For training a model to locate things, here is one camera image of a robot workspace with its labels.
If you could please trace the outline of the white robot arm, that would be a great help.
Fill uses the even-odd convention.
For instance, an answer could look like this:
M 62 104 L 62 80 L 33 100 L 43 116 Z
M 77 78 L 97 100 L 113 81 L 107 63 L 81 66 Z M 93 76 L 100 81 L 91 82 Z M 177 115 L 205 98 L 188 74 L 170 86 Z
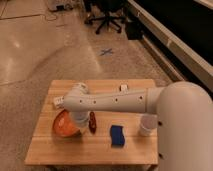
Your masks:
M 158 171 L 213 171 L 213 99 L 197 84 L 91 94 L 79 83 L 64 96 L 63 107 L 76 116 L 87 111 L 155 115 Z

